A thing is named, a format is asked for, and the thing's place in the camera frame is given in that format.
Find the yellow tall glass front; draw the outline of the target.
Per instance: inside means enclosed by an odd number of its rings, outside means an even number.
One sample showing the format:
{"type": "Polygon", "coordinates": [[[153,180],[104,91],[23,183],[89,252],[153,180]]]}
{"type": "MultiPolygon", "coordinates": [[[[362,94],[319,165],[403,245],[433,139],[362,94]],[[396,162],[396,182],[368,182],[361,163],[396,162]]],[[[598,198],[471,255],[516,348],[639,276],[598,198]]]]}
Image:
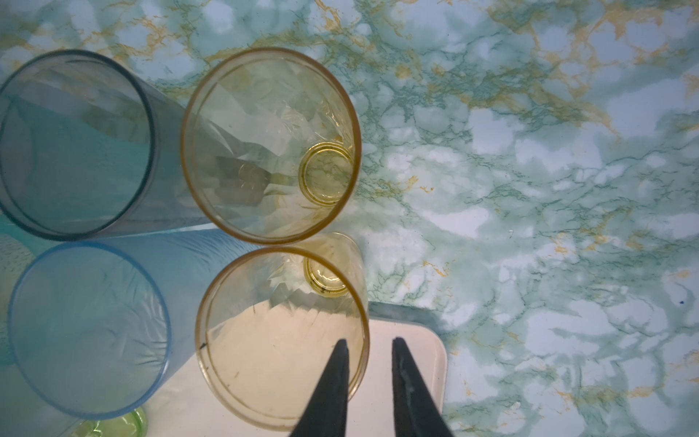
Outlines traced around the yellow tall glass front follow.
{"type": "Polygon", "coordinates": [[[339,232],[239,256],[198,309],[201,372],[218,400],[257,427],[290,431],[339,340],[349,349],[348,395],[367,370],[369,298],[360,247],[339,232]]]}

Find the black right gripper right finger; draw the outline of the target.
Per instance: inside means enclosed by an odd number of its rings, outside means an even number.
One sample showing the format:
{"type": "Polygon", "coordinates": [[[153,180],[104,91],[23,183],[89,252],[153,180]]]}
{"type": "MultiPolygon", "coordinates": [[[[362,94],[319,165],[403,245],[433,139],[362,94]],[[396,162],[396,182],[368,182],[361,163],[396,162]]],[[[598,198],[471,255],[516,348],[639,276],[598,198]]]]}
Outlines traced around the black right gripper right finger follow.
{"type": "Polygon", "coordinates": [[[392,341],[391,355],[395,435],[453,437],[403,338],[397,337],[392,341]]]}

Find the green tall glass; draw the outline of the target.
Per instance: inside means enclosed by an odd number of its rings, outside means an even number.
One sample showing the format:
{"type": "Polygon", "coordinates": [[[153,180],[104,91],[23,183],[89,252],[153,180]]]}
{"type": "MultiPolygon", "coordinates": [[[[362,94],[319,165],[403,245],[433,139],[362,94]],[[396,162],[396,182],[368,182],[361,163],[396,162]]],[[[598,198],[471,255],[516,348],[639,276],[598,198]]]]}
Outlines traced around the green tall glass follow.
{"type": "Polygon", "coordinates": [[[109,420],[86,420],[74,431],[72,437],[145,437],[147,415],[143,408],[109,420]]]}

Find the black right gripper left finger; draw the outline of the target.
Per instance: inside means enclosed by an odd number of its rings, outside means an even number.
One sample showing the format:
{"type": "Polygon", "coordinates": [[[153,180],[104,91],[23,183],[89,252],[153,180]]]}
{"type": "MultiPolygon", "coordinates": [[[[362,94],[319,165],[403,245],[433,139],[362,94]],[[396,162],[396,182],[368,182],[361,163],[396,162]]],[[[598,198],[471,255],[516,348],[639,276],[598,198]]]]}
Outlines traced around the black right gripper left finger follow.
{"type": "Polygon", "coordinates": [[[349,391],[349,349],[339,340],[313,395],[290,437],[343,437],[346,433],[349,391]]]}

